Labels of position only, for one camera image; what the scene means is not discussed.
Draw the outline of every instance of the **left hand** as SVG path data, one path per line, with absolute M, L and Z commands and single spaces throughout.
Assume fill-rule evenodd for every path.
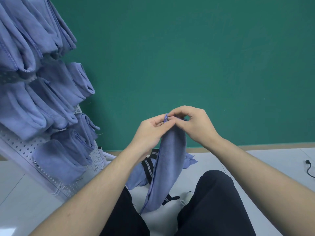
M 137 162 L 143 161 L 147 152 L 155 147 L 160 138 L 175 124 L 175 120 L 169 120 L 163 123 L 165 114 L 149 118 L 141 122 L 129 149 L 134 149 L 137 155 Z

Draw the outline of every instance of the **forearm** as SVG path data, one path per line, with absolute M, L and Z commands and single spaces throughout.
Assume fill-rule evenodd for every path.
M 81 191 L 57 209 L 31 236 L 97 236 L 108 220 L 136 163 L 137 153 L 125 149 Z
M 221 137 L 205 146 L 284 235 L 313 235 L 315 193 Z

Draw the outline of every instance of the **right hand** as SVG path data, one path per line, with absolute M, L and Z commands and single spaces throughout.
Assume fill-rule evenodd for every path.
M 189 116 L 189 121 L 181 120 Z M 207 147 L 212 141 L 220 138 L 212 125 L 206 111 L 191 106 L 175 108 L 168 114 L 168 120 L 175 119 L 175 124 L 183 129 L 194 141 Z

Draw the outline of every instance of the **white shoe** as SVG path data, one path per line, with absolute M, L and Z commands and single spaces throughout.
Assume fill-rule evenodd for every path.
M 193 192 L 188 191 L 185 198 L 180 200 L 180 203 L 183 205 L 183 207 L 189 203 L 193 195 Z

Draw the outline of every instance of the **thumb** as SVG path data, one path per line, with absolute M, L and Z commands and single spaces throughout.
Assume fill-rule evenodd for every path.
M 168 130 L 171 129 L 172 126 L 175 125 L 175 120 L 169 120 L 166 123 L 163 123 L 161 126 L 158 127 L 160 135 L 164 135 Z
M 177 118 L 177 117 L 168 117 L 168 120 L 175 120 L 175 124 L 181 128 L 182 130 L 186 131 L 186 126 L 187 126 L 187 121 L 184 121 L 180 118 Z

